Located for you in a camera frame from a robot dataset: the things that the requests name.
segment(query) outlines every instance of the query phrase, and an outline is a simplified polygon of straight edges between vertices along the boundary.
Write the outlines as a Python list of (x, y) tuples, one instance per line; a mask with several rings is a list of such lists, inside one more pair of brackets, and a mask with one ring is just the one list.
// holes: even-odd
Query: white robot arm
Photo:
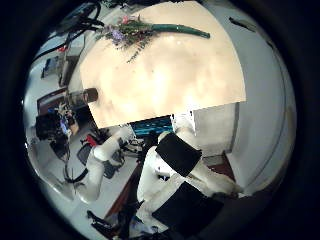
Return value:
[[(191, 113), (175, 114), (171, 121), (176, 136), (198, 150), (192, 118)], [(164, 132), (159, 136), (159, 144), (167, 134), (169, 133)], [(170, 179), (164, 181), (159, 179), (159, 175), (170, 177)], [(136, 216), (146, 225), (156, 226), (159, 232), (168, 229), (168, 226), (153, 217), (153, 213), (167, 202), (184, 182), (207, 197), (211, 197), (214, 193), (230, 195), (242, 192), (242, 188), (228, 176), (212, 172), (201, 159), (190, 173), (183, 177), (159, 156), (156, 147), (152, 147), (147, 153), (139, 181), (137, 197), (139, 201), (143, 201), (143, 204)]]
[[(44, 169), (38, 162), (36, 154), (36, 137), (34, 129), (28, 129), (27, 135), (27, 151), (32, 167), (36, 174), (52, 187), (58, 194), (66, 200), (74, 199), (72, 184), (66, 181), (62, 182), (51, 172)], [(110, 160), (115, 151), (119, 150), (121, 145), (134, 137), (134, 132), (130, 125), (121, 126), (120, 129), (108, 138), (102, 145), (98, 145), (91, 149), (86, 164), (88, 174), (84, 182), (75, 184), (76, 192), (80, 199), (85, 203), (91, 203), (98, 199), (100, 187), (104, 173), (104, 161)]]
[(121, 145), (134, 137), (130, 125), (121, 127), (115, 134), (108, 138), (102, 145), (92, 148), (86, 164), (88, 175), (85, 182), (75, 185), (80, 199), (90, 203), (98, 199), (104, 173), (104, 161), (110, 160), (112, 155), (120, 149)]

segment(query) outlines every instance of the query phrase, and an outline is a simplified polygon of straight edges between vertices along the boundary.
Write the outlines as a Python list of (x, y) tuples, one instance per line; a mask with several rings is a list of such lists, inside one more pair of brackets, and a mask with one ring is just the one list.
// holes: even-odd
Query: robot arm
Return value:
[[(166, 216), (167, 219), (171, 219), (169, 216), (171, 213), (165, 215), (168, 214), (168, 211), (164, 209), (173, 206), (172, 203), (180, 196), (180, 193), (176, 194), (176, 192), (181, 192), (186, 186), (199, 190), (208, 199), (215, 193), (231, 195), (232, 193), (242, 192), (242, 188), (229, 177), (212, 172), (204, 165), (200, 156), (198, 156), (200, 154), (197, 153), (195, 127), (192, 123), (192, 115), (189, 113), (174, 115), (172, 125), (175, 137), (172, 137), (172, 133), (162, 133), (158, 139), (158, 146), (149, 149), (144, 162), (137, 191), (138, 200), (143, 201), (143, 203), (136, 215), (146, 225), (158, 227), (159, 232), (174, 225), (171, 220), (167, 224), (161, 218)], [(184, 144), (191, 146), (193, 150), (191, 151), (189, 147), (183, 146), (181, 140)], [(189, 161), (188, 155), (194, 155), (194, 157), (190, 158)], [(158, 175), (169, 176), (170, 178), (165, 182), (159, 179)], [(183, 201), (188, 197), (180, 199), (182, 201), (181, 206), (184, 206)]]
[[(121, 126), (120, 129), (108, 138), (102, 145), (92, 148), (86, 164), (88, 174), (83, 182), (75, 184), (76, 192), (85, 203), (91, 203), (98, 199), (104, 173), (104, 161), (110, 160), (115, 151), (119, 150), (123, 143), (134, 137), (130, 125)], [(51, 172), (44, 169), (38, 162), (36, 153), (36, 140), (34, 128), (27, 131), (27, 150), (32, 167), (40, 179), (52, 187), (66, 200), (74, 199), (72, 184), (61, 182)]]
[(76, 191), (83, 202), (91, 203), (98, 199), (104, 173), (103, 162), (110, 160), (122, 144), (133, 137), (134, 132), (131, 126), (125, 125), (102, 145), (92, 148), (86, 164), (88, 175), (85, 182), (80, 182), (75, 185)]

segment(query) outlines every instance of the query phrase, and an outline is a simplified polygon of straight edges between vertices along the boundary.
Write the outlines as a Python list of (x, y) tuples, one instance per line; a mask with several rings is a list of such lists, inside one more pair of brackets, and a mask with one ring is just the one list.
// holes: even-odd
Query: white tabletop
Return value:
[(97, 41), (81, 62), (80, 77), (84, 88), (98, 90), (98, 101), (89, 107), (99, 128), (245, 101), (234, 46), (203, 6), (166, 2), (134, 15), (150, 23), (197, 28), (211, 38), (160, 33), (130, 63), (136, 47), (117, 50), (111, 40)]

